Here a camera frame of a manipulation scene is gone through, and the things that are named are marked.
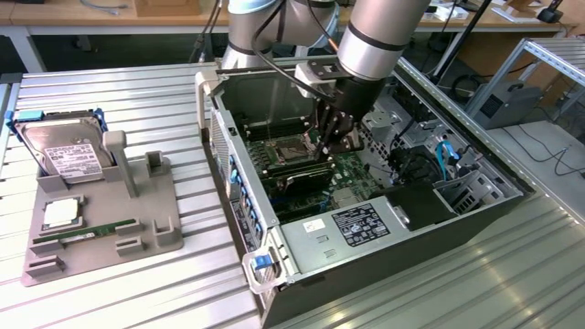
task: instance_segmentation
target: metal frame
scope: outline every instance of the metal frame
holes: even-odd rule
[[[464,27],[448,27],[445,32],[457,32],[456,38],[461,37]],[[29,73],[45,72],[42,59],[36,51],[30,36],[61,36],[61,35],[105,35],[105,34],[194,34],[202,31],[201,25],[149,26],[149,25],[113,25],[113,26],[41,26],[12,25],[0,26],[0,35],[11,38],[20,60]],[[414,32],[440,32],[441,27],[417,27]],[[524,27],[521,24],[510,24],[510,27],[476,27],[473,32],[557,32],[558,26],[542,24],[540,27]],[[228,26],[216,26],[214,33],[228,33]],[[437,69],[444,65],[445,59],[453,47],[442,55]]]
[[[436,100],[444,104],[445,109],[450,112],[450,114],[464,122],[464,124],[469,127],[469,131],[473,135],[484,141],[484,144],[489,147],[489,149],[501,153],[504,157],[508,159],[508,164],[510,168],[517,173],[518,177],[522,178],[526,182],[533,185],[533,187],[538,188],[557,203],[566,212],[582,223],[585,224],[585,214],[580,214],[574,209],[568,205],[568,203],[558,197],[554,191],[542,183],[538,176],[534,175],[525,164],[517,160],[513,154],[506,150],[505,147],[500,145],[496,139],[489,135],[485,129],[472,120],[472,115],[465,113],[464,110],[458,107],[457,103],[445,96],[445,94],[438,90],[437,86],[426,79],[421,72],[412,66],[412,64],[404,60],[404,58],[398,61],[398,66],[405,69],[410,76],[421,81],[421,86],[425,88]]]
[[[512,54],[505,60],[500,70],[489,81],[488,85],[477,93],[472,99],[465,112],[470,117],[474,117],[477,112],[488,100],[496,85],[502,81],[508,72],[512,70],[518,58],[524,52],[532,53],[540,61],[545,62],[558,70],[566,77],[570,77],[574,82],[585,86],[585,42],[576,38],[525,38],[520,41]],[[521,80],[528,79],[536,65],[526,68],[521,75]],[[578,96],[573,97],[562,106],[557,117],[578,100]]]

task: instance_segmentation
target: blue latch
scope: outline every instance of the blue latch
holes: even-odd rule
[[[270,255],[256,256],[252,261],[252,267],[257,271],[258,269],[265,269],[272,266]]]
[[[19,111],[16,120],[20,122],[40,121],[42,120],[42,111]]]
[[[229,182],[236,183],[237,181],[237,169],[232,170],[232,174],[229,175]]]

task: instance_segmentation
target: desk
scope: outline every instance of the desk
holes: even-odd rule
[[[0,25],[11,25],[11,14],[15,1],[0,1]]]
[[[102,0],[101,5],[132,5],[130,0]],[[29,73],[45,71],[42,59],[38,57],[32,35],[92,35],[92,34],[194,34],[201,32],[210,12],[213,0],[201,0],[202,13],[197,16],[137,17],[133,8],[120,10],[113,16],[100,10],[82,6],[78,0],[50,0],[44,5],[17,3],[13,6],[11,22],[13,26],[0,27],[0,34],[9,36]],[[466,20],[449,22],[446,32],[458,32],[452,45],[461,37],[474,13]],[[340,25],[345,26],[350,17],[350,9],[342,8]],[[438,32],[444,22],[438,19],[422,20],[417,32]],[[224,9],[217,19],[216,33],[228,31],[228,12]],[[514,24],[488,10],[476,26],[476,32],[558,32],[560,26],[545,23]],[[453,51],[450,47],[444,59]]]

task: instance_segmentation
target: green circuit board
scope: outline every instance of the green circuit board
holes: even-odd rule
[[[246,143],[252,162],[281,223],[289,223],[340,208],[334,200],[336,191],[342,190],[352,196],[353,202],[361,202],[374,191],[380,190],[378,183],[365,169],[356,152],[333,154],[330,162],[316,162],[313,157],[316,141],[316,132],[312,132],[306,135],[292,135],[273,138],[270,141]],[[321,189],[312,189],[300,195],[288,197],[278,193],[281,186],[277,186],[278,180],[282,180],[286,175],[266,175],[266,172],[285,171],[288,168],[297,167],[301,167],[301,171],[296,171],[297,174],[304,170],[322,173],[318,176],[320,179],[328,180]]]

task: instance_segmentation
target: aluminum profile table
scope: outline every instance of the aluminum profile table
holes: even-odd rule
[[[256,329],[260,316],[202,155],[193,74],[173,65],[25,75],[0,104],[19,110],[100,106],[128,132],[128,156],[162,149],[185,247],[24,288],[19,277],[36,164],[9,134],[0,149],[3,328]],[[538,195],[464,246],[277,328],[580,328],[585,229]]]
[[[3,328],[122,328],[138,324],[145,328],[258,327],[256,303],[198,135],[193,76],[205,68],[192,64],[29,74],[20,84],[12,84],[8,108],[68,111],[98,106],[109,129],[126,132],[129,159],[146,151],[164,152],[172,162],[185,246],[174,252],[24,287],[19,277],[37,165],[16,137],[3,130]]]
[[[470,117],[476,116],[492,95],[496,85],[502,79],[505,79],[508,72],[513,70],[514,64],[525,51],[532,53],[538,60],[554,67],[558,72],[585,87],[585,40],[581,38],[525,38],[520,41],[517,47],[512,51],[512,54],[505,60],[488,85],[472,99],[465,110]],[[528,79],[534,68],[536,64],[533,67],[526,68],[525,73],[520,76],[521,80]],[[584,94],[585,88],[576,97],[564,104],[558,115],[573,105]]]

